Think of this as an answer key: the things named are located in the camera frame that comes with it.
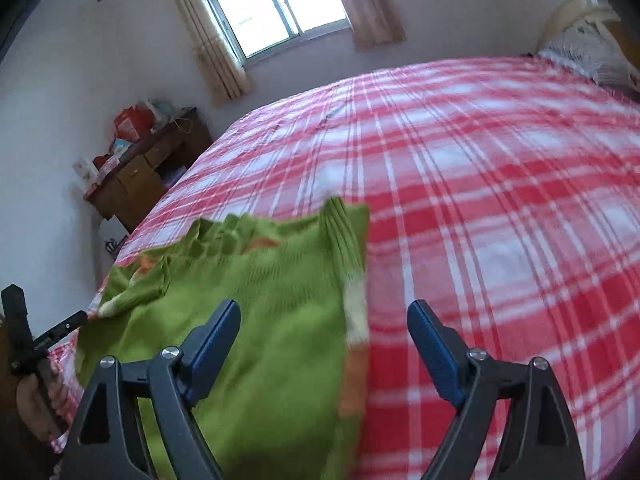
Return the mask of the person's left hand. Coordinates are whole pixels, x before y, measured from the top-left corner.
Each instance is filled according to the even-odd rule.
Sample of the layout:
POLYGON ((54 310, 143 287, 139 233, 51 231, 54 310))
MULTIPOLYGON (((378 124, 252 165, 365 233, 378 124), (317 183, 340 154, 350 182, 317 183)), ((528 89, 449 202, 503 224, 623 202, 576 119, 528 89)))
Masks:
MULTIPOLYGON (((53 382, 48 387, 51 408, 58 416, 66 419, 70 411, 68 388, 56 370, 52 370, 53 382)), ((35 374, 22 378, 16 388, 17 413, 28 430, 41 442, 50 443, 55 439, 55 428, 49 420, 49 412, 39 393, 39 382, 35 374)))

